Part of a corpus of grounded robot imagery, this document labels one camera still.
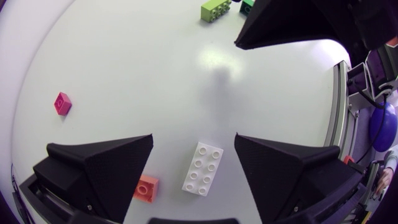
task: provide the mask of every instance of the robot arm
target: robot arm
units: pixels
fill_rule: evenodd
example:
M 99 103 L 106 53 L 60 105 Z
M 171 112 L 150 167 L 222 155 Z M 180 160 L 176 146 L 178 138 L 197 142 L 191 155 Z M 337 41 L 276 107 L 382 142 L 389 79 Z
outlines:
M 254 3 L 235 44 L 247 50 L 314 39 L 339 42 L 353 66 L 347 89 L 355 111 L 378 107 L 397 89 L 397 36 L 396 0 L 263 0 Z

